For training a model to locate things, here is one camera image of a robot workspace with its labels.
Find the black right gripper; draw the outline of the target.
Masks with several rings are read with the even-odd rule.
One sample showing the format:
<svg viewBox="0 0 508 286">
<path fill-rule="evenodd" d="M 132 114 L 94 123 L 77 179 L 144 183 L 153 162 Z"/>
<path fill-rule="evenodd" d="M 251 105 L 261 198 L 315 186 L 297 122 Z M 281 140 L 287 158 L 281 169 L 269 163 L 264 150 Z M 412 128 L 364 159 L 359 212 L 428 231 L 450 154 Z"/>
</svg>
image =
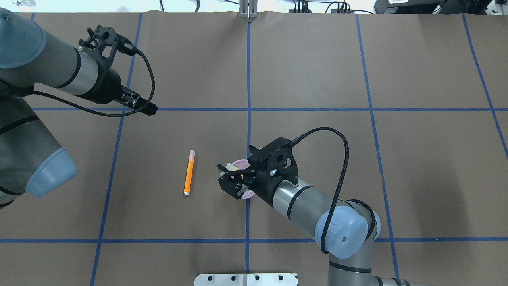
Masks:
<svg viewBox="0 0 508 286">
<path fill-rule="evenodd" d="M 276 169 L 259 171 L 250 163 L 245 163 L 238 171 L 228 171 L 226 166 L 218 164 L 217 168 L 220 174 L 218 183 L 221 189 L 234 199 L 250 199 L 256 194 L 263 201 L 273 207 L 273 200 L 278 186 L 284 180 L 284 177 Z M 249 186 L 240 182 L 231 182 L 227 179 L 254 179 L 253 184 Z"/>
</svg>

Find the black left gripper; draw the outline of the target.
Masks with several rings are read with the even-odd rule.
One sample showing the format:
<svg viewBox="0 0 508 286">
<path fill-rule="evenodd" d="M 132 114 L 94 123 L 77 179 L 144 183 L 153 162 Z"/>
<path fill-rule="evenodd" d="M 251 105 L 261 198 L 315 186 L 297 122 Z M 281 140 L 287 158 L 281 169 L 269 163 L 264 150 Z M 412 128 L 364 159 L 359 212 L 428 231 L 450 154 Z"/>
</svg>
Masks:
<svg viewBox="0 0 508 286">
<path fill-rule="evenodd" d="M 148 116 L 155 115 L 158 110 L 154 103 L 143 99 L 138 93 L 122 88 L 121 77 L 113 68 L 105 73 L 100 83 L 96 83 L 89 92 L 81 95 L 81 98 L 96 104 L 107 104 L 119 99 L 121 105 Z"/>
</svg>

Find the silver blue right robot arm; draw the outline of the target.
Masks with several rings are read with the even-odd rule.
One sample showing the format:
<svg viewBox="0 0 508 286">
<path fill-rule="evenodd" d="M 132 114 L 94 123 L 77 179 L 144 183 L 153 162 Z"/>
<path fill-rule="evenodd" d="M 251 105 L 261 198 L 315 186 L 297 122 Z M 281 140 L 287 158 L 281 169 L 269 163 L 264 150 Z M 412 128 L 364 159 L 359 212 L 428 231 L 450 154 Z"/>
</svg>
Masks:
<svg viewBox="0 0 508 286">
<path fill-rule="evenodd" d="M 329 256 L 330 286 L 416 286 L 401 278 L 382 278 L 372 273 L 373 242 L 379 237 L 379 216 L 359 200 L 335 201 L 299 178 L 284 164 L 266 170 L 240 170 L 218 165 L 221 189 L 236 199 L 251 190 L 267 195 L 274 210 L 312 237 Z"/>
</svg>

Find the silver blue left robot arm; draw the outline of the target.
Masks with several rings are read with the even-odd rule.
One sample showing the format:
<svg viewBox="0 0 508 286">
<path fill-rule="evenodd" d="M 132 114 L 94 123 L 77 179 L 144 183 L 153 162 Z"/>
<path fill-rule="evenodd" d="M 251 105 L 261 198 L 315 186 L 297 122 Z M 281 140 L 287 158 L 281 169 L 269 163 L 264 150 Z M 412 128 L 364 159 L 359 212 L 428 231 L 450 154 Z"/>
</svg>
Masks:
<svg viewBox="0 0 508 286">
<path fill-rule="evenodd" d="M 139 56 L 150 77 L 144 99 L 113 68 L 117 54 Z M 29 97 L 42 97 L 96 116 L 153 116 L 155 76 L 147 56 L 113 27 L 87 29 L 73 46 L 35 21 L 1 8 L 1 208 L 30 194 L 45 197 L 76 177 L 74 159 Z"/>
</svg>

